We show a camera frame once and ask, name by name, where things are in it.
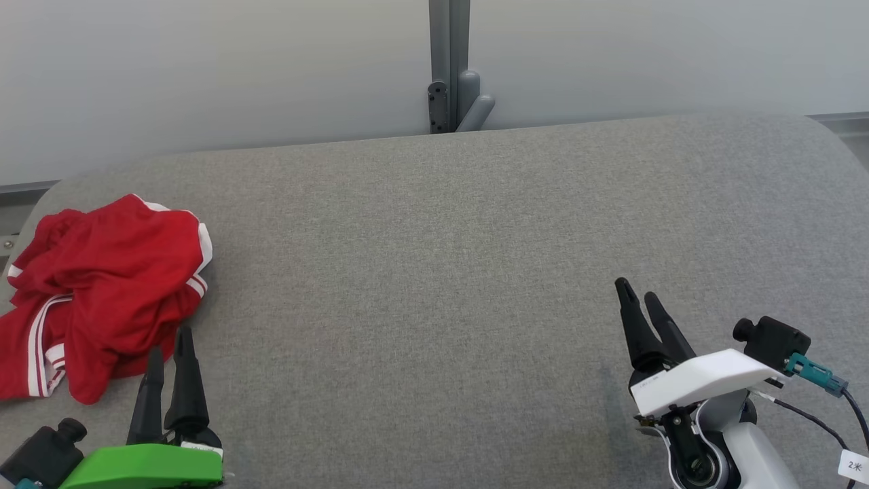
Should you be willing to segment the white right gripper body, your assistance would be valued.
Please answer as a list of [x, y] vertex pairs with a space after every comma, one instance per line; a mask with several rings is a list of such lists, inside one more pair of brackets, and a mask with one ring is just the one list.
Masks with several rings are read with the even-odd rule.
[[767, 442], [758, 427], [739, 429], [742, 406], [751, 387], [782, 375], [733, 349], [689, 359], [669, 371], [652, 375], [630, 388], [640, 410], [637, 430], [648, 436], [674, 440], [663, 427], [663, 417], [677, 408], [697, 409], [689, 414], [692, 435], [708, 442], [708, 433], [720, 433], [730, 442]]

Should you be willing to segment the red shorts with black lettering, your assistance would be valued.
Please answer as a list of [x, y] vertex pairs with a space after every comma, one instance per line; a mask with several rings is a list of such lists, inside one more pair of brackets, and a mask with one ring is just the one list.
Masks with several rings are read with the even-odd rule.
[[91, 286], [165, 297], [189, 288], [204, 297], [211, 262], [207, 226], [195, 214], [130, 193], [93, 211], [42, 217], [6, 278], [16, 294], [70, 295]]

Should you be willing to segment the grey metal upright post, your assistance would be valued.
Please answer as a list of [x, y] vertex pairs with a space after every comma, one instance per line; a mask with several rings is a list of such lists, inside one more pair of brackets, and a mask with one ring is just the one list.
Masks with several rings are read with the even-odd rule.
[[468, 69], [471, 0], [428, 0], [431, 83], [448, 83], [449, 132], [456, 131], [458, 75]]

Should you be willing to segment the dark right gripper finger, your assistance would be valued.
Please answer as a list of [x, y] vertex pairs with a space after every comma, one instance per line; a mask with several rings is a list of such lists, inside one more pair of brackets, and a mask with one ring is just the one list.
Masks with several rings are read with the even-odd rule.
[[644, 296], [646, 309], [652, 327], [657, 331], [663, 348], [671, 362], [685, 362], [697, 356], [671, 315], [664, 309], [660, 298], [654, 292]]
[[639, 297], [624, 276], [614, 282], [624, 337], [632, 368], [642, 374], [657, 374], [668, 360], [665, 347], [655, 336], [642, 312]]

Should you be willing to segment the grey rounded support foot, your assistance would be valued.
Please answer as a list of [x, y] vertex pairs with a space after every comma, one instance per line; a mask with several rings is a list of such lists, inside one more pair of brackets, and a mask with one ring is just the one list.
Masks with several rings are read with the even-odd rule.
[[481, 77], [472, 69], [458, 75], [458, 109], [456, 132], [478, 131], [486, 122], [496, 99], [481, 93]]

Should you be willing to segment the red shorts with striped trim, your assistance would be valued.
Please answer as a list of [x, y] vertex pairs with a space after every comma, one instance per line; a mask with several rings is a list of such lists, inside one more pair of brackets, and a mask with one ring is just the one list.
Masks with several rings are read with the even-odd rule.
[[170, 356], [177, 329], [207, 290], [193, 275], [15, 291], [0, 316], [0, 401], [49, 397], [66, 380], [75, 401], [96, 403], [110, 381], [143, 374], [151, 350], [162, 361]]

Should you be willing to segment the black hinge bracket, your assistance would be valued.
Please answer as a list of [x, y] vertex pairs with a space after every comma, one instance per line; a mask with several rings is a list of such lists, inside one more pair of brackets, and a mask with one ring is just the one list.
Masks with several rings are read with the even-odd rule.
[[429, 84], [428, 89], [428, 118], [431, 134], [443, 134], [449, 132], [449, 93], [448, 83], [443, 80], [435, 80]]

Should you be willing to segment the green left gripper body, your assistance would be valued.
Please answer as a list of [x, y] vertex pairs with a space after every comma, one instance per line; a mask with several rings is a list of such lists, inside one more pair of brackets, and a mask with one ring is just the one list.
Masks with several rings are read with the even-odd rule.
[[214, 489], [223, 478], [221, 448], [137, 443], [93, 451], [60, 489]]

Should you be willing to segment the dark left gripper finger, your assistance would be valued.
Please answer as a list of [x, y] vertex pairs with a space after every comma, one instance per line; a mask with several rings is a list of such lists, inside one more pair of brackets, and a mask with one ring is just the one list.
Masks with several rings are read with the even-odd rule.
[[164, 417], [164, 429], [174, 435], [171, 445], [193, 443], [206, 448], [223, 448], [217, 434], [209, 428], [204, 381], [189, 326], [181, 326], [177, 331], [173, 360], [176, 373], [170, 408]]
[[164, 358], [161, 349], [156, 346], [149, 352], [147, 369], [139, 384], [130, 427], [128, 427], [128, 446], [138, 443], [161, 443], [164, 439], [161, 421], [163, 386]]

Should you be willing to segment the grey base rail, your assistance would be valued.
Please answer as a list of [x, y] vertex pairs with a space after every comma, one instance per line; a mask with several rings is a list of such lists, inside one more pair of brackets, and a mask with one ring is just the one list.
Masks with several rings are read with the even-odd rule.
[[58, 182], [59, 180], [53, 180], [0, 185], [0, 206], [35, 203]]
[[869, 139], [869, 111], [815, 114], [808, 117], [824, 125], [842, 139], [847, 137]]

